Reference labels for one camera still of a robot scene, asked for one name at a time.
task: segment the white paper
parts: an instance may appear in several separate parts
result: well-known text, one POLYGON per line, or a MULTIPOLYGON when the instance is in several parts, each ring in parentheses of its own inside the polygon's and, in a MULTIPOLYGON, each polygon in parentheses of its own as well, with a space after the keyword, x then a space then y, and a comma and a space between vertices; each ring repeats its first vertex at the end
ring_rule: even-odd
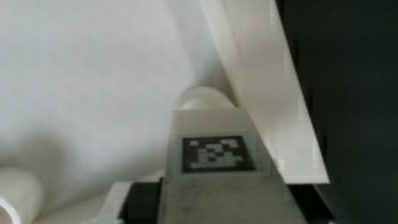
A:
POLYGON ((285 182, 329 183, 274 0, 201 0, 223 65, 285 182))
POLYGON ((40 177, 43 214, 164 167, 201 85, 232 93, 200 1, 0 0, 0 166, 40 177))

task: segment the white surface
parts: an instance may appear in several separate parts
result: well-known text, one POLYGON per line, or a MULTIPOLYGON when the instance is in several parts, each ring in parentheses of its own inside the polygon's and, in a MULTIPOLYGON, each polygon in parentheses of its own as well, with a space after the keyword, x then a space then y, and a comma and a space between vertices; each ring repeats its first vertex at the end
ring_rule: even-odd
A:
POLYGON ((49 214, 164 167, 176 99, 228 81, 198 1, 0 5, 0 165, 40 177, 49 214))
POLYGON ((328 183, 274 0, 201 0, 237 101, 288 183, 328 183))
POLYGON ((185 91, 178 103, 180 110, 221 108, 235 108, 235 105, 224 93, 216 88, 201 86, 185 91))
POLYGON ((0 223, 31 224, 45 203, 45 188, 20 168, 0 168, 0 223))
POLYGON ((107 195, 100 195, 81 201, 66 210, 34 221, 34 224, 82 224, 89 222, 100 213, 105 197, 107 195))

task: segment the black and white pattern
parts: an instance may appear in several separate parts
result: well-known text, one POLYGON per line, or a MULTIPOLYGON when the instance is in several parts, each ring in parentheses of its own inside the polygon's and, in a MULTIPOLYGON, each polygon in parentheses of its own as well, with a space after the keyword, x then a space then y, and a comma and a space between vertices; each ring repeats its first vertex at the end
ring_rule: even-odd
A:
POLYGON ((255 163, 242 136, 184 138, 184 173, 251 170, 255 163))

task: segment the white cylinder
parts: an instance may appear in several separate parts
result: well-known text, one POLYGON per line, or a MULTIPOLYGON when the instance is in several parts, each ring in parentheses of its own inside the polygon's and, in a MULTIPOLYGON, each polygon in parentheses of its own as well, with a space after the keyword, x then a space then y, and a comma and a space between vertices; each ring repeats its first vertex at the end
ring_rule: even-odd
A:
POLYGON ((212 87, 201 86, 192 88, 178 101, 180 110, 207 110, 207 109, 235 108, 233 102, 224 93, 212 87))
POLYGON ((0 168, 0 223, 31 224, 45 203, 45 188, 20 168, 0 168))

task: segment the black surface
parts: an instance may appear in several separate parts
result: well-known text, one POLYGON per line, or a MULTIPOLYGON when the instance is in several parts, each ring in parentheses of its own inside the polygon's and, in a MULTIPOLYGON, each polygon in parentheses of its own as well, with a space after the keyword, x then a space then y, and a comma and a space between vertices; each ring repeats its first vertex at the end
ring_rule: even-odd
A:
POLYGON ((278 2, 329 188, 358 223, 398 223, 398 1, 278 2))
POLYGON ((160 183, 136 183, 129 192, 120 218, 125 224, 157 224, 160 183))
POLYGON ((290 192, 310 224, 329 224, 335 214, 313 185, 290 185, 290 192))

